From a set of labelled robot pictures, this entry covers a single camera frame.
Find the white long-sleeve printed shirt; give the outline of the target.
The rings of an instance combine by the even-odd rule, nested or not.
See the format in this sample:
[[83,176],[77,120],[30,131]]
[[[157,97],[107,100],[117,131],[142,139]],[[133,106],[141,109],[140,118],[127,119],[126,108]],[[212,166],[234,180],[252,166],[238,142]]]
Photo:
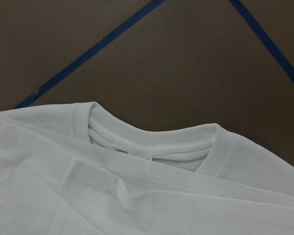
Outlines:
[[0,235],[294,235],[294,167],[216,123],[96,102],[0,112]]

